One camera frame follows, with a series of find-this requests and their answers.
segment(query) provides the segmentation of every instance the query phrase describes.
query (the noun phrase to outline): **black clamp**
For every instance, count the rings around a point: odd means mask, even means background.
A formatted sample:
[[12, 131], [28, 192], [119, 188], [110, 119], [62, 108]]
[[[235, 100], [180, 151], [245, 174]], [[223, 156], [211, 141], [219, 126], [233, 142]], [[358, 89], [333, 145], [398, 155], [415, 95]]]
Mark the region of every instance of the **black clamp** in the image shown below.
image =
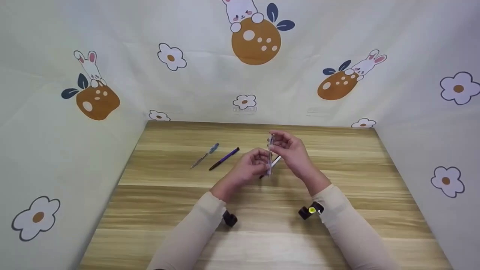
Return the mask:
[[222, 218], [225, 221], [225, 224], [230, 228], [233, 227], [237, 223], [237, 221], [239, 221], [237, 217], [234, 214], [230, 214], [228, 210], [225, 210]]
[[303, 218], [303, 220], [306, 220], [315, 213], [321, 214], [324, 209], [325, 208], [323, 207], [323, 205], [319, 204], [318, 202], [313, 202], [312, 205], [310, 205], [310, 207], [308, 208], [306, 208], [305, 206], [302, 207], [299, 210], [299, 215], [301, 216], [301, 218]]

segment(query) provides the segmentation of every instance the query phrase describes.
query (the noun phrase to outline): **rabbit ear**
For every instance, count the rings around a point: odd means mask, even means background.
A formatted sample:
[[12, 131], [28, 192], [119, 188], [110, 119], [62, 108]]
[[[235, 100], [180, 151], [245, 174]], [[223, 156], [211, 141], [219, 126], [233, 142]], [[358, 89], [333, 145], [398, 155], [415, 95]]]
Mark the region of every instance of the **rabbit ear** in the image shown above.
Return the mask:
[[88, 60], [92, 63], [96, 62], [96, 52], [91, 50], [88, 52]]
[[370, 52], [370, 55], [367, 57], [367, 59], [372, 60], [372, 59], [375, 58], [379, 53], [380, 53], [379, 50], [374, 49], [373, 51]]
[[378, 65], [380, 64], [381, 62], [385, 61], [387, 59], [387, 56], [386, 55], [380, 55], [379, 57], [375, 58], [375, 64]]
[[73, 56], [75, 56], [75, 58], [76, 58], [76, 59], [78, 60], [78, 62], [80, 62], [81, 64], [83, 64], [83, 63], [85, 62], [85, 57], [84, 57], [84, 55], [83, 55], [80, 51], [78, 51], [78, 50], [74, 51], [74, 52], [73, 52]]

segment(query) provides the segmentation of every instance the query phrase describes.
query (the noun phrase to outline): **tabletop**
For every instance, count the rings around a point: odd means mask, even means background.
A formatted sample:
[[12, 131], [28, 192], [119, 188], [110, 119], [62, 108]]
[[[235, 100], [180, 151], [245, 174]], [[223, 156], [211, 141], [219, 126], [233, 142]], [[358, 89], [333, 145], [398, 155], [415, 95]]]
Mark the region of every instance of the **tabletop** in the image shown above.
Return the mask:
[[[79, 269], [146, 269], [168, 232], [240, 158], [266, 147], [268, 130], [301, 138], [314, 164], [380, 234], [402, 269], [451, 269], [373, 129], [150, 121], [130, 157]], [[218, 149], [190, 169], [210, 147]], [[240, 151], [212, 171], [234, 148]], [[239, 221], [220, 224], [196, 269], [345, 269], [303, 183], [281, 160], [270, 177], [227, 205]]]

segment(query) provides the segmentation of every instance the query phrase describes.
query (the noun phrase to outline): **person's right hand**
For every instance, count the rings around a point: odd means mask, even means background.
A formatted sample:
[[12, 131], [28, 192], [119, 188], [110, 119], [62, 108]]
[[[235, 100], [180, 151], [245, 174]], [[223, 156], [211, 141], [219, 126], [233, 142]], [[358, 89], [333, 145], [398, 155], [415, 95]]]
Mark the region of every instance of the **person's right hand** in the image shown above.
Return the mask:
[[274, 145], [270, 146], [270, 150], [283, 158], [293, 174], [305, 183], [311, 195], [331, 184], [310, 160], [302, 140], [280, 130], [271, 130], [270, 134], [274, 135]]

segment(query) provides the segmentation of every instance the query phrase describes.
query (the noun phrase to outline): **hand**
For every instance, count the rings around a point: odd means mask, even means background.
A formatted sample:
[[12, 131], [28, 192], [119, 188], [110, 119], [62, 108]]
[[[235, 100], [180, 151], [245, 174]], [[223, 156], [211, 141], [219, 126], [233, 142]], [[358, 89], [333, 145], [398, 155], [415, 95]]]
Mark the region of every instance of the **hand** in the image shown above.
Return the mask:
[[280, 130], [271, 130], [270, 134], [275, 136], [270, 150], [283, 158], [293, 174], [305, 183], [312, 196], [331, 184], [310, 160], [302, 140]]
[[230, 197], [255, 176], [266, 174], [268, 170], [268, 151], [255, 148], [243, 154], [233, 168], [211, 189], [213, 196], [228, 202]]

